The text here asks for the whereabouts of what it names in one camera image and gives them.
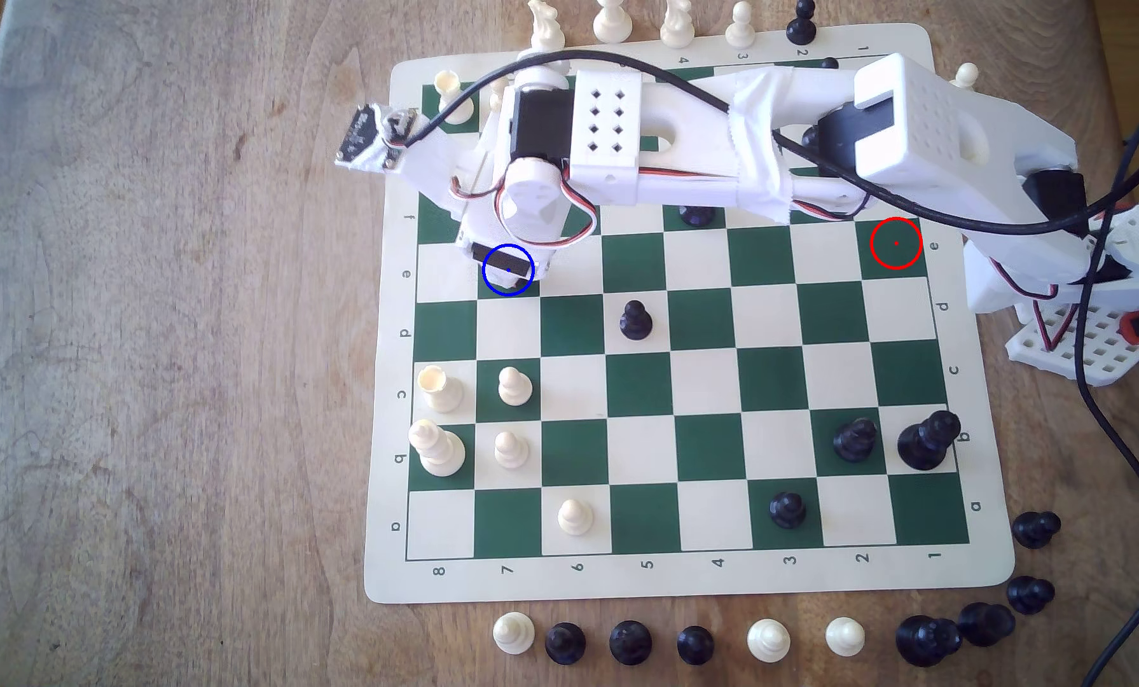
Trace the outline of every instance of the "black chess piece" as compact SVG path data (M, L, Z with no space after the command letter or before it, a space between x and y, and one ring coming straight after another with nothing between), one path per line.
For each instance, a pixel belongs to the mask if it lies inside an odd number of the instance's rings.
M958 439L959 430L956 414L934 411L925 422L903 428L896 449L912 469L934 469L947 457L947 449Z
M623 664L638 664L650 657L653 639L646 625L636 620L621 621L612 629L607 638L607 648L616 661Z
M675 638L675 649L679 649L679 657L683 659L683 663L707 663L713 659L713 635L699 624L691 624Z
M695 208L694 206L681 205L679 207L679 219L688 227L704 227L713 221L718 215L714 208Z
M1052 535L1062 531L1062 518L1056 517L1052 510L1044 510L1039 514L1035 510L1027 510L1015 518L1010 525L1010 533L1029 549L1041 549L1052 539Z
M778 492L768 504L768 516L777 526L793 530L805 521L805 504L803 497L794 492Z
M860 463L870 457L876 441L878 427L875 426L875 420L860 417L836 431L836 436L831 437L831 447L841 460Z
M587 636L572 622L558 622L543 637L543 649L556 663L577 663L577 659L587 653Z
M1015 614L1001 604L976 602L958 613L958 632L974 647L991 647L1015 631Z
M641 301L629 301L624 303L624 314L621 316L621 334L640 341L650 336L653 332L653 318L645 309Z
M1047 580L1019 574L1006 584L1006 600L1023 615L1035 615L1056 597L1056 588Z
M917 668L929 668L958 652L964 638L956 623L945 618L915 615L895 629L895 648Z

